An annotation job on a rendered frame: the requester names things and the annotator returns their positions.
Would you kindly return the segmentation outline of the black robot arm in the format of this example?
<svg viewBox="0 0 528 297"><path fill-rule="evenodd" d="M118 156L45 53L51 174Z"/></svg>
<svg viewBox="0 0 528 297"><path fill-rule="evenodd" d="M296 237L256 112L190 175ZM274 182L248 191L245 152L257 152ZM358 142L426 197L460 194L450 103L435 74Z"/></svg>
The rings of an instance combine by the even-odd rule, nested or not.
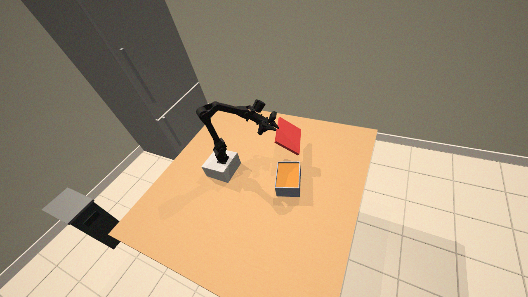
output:
<svg viewBox="0 0 528 297"><path fill-rule="evenodd" d="M259 113L262 112L262 109L264 108L264 106L265 106L265 103L263 103L261 100L256 99L253 106L250 106L250 105L249 106L232 106L232 105L218 103L217 101L214 101L213 103L206 104L202 107L197 108L196 113L198 117L206 125L206 128L209 130L209 133L214 140L213 151L218 160L217 163L226 164L227 160L229 159L229 156L227 156L226 154L226 150L227 150L226 143L223 141L222 137L221 138L218 137L218 134L211 123L211 117L217 111L222 111L222 112L227 112L227 113L234 113L246 119L246 121L252 120L256 122L259 118ZM265 133L265 131L267 130L268 121L266 120L259 120L259 121L261 121L258 123L259 132Z"/></svg>

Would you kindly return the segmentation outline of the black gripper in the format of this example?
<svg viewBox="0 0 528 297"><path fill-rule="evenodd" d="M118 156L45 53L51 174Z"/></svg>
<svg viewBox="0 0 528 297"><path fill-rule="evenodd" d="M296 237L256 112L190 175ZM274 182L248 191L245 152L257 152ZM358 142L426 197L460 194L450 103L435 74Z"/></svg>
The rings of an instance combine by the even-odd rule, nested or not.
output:
<svg viewBox="0 0 528 297"><path fill-rule="evenodd" d="M268 123L267 123L267 130L275 130L275 131L276 131L277 129L279 129L279 126L275 123L276 115L277 115L277 112L273 111L273 112L270 114L270 116L269 116L269 120L268 120L268 117L264 117L264 116L262 116L262 113L261 113L261 114L259 114L259 118L258 118L258 120L256 121L256 124L258 125L258 123L261 122L261 121L259 121L259 120L266 120L266 121L268 121ZM276 129L276 128L277 128L277 129ZM259 128L258 128L258 134L259 134L259 135L262 135L262 134L263 134L262 132L259 132Z"/></svg>

